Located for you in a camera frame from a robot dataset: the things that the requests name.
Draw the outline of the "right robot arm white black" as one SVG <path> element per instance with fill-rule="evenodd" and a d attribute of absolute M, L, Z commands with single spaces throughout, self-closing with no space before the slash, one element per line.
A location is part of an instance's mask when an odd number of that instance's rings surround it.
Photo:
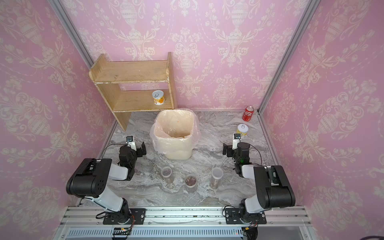
<path fill-rule="evenodd" d="M 284 168 L 251 163 L 250 148 L 250 144 L 243 142 L 236 146 L 223 144 L 223 155 L 233 159 L 237 175 L 255 182 L 256 193 L 241 201 L 239 216 L 246 224 L 257 224 L 264 211 L 293 207 L 296 196 Z"/>

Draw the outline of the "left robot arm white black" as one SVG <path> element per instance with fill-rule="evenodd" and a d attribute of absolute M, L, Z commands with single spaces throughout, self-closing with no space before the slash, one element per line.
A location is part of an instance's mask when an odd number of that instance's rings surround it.
<path fill-rule="evenodd" d="M 146 209 L 130 209 L 128 201 L 115 194 L 108 180 L 131 181 L 138 158 L 147 154 L 146 145 L 136 148 L 133 142 L 122 145 L 119 162 L 112 159 L 84 159 L 67 182 L 68 195 L 89 200 L 104 209 L 96 215 L 104 225 L 142 225 Z"/>

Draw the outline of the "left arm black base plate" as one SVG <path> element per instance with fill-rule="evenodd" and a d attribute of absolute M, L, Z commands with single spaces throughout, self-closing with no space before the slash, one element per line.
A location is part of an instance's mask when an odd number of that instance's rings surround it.
<path fill-rule="evenodd" d="M 130 209 L 131 213 L 127 216 L 124 216 L 120 213 L 110 213 L 104 220 L 104 225 L 143 225 L 146 218 L 145 208 L 134 208 Z"/>

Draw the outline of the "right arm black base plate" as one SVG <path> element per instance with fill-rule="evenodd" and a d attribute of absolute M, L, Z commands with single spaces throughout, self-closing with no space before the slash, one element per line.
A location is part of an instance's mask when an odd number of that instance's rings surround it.
<path fill-rule="evenodd" d="M 225 206 L 222 209 L 222 215 L 225 217 L 227 225 L 265 225 L 267 223 L 264 212 L 249 214 L 241 212 L 239 208 Z"/>

